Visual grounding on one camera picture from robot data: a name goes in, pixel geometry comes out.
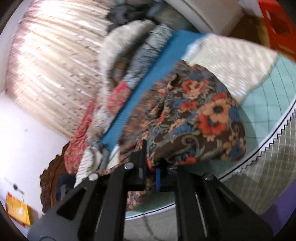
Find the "floral patterned garment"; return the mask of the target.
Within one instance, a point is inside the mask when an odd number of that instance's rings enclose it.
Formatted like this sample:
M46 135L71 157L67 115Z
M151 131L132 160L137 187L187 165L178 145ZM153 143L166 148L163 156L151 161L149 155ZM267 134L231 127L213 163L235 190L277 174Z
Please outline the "floral patterned garment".
M128 192L128 211L141 206L155 190L157 168L213 159L235 162L246 153L237 101L207 68L184 60L119 118L104 140L119 146L121 164L147 142L147 185L145 190Z

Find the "red patchwork quilt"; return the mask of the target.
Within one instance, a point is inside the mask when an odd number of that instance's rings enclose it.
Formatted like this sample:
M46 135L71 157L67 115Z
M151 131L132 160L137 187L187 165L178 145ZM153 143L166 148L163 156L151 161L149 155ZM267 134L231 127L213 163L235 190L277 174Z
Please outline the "red patchwork quilt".
M99 98L91 102L64 155L66 171L76 174L87 147L100 140L123 108L132 90L122 80L112 90L104 104Z

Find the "cream chevron folded blanket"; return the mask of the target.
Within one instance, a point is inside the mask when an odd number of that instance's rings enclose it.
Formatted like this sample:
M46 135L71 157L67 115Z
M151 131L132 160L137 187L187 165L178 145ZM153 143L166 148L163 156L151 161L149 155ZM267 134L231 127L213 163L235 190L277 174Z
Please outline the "cream chevron folded blanket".
M155 26L150 20L136 20L108 34L98 55L102 92L109 94L112 90L110 75L115 63L132 50Z

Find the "white appliance box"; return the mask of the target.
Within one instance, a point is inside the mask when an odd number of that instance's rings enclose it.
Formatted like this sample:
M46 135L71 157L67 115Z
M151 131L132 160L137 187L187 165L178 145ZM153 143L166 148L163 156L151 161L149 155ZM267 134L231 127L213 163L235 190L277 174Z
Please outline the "white appliance box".
M227 36L243 17L236 0L171 0L167 3L201 33Z

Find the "dark wooden bed frame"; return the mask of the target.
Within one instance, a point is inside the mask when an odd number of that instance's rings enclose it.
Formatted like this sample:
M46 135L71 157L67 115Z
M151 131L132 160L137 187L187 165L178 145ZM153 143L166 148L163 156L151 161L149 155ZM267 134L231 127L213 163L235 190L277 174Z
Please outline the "dark wooden bed frame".
M77 172L77 166L65 165L64 156L70 143L68 142L63 148L61 154L56 154L55 158L49 163L49 166L44 169L40 175L40 201L42 204L42 212L46 213L56 204L56 188L60 175L74 174Z

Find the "yellow wall sticker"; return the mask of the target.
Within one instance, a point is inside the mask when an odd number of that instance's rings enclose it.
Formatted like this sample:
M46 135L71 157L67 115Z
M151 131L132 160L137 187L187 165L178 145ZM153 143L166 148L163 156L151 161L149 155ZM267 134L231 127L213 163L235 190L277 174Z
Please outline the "yellow wall sticker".
M13 197L10 193L6 195L6 212L22 226L31 226L30 209L27 204Z

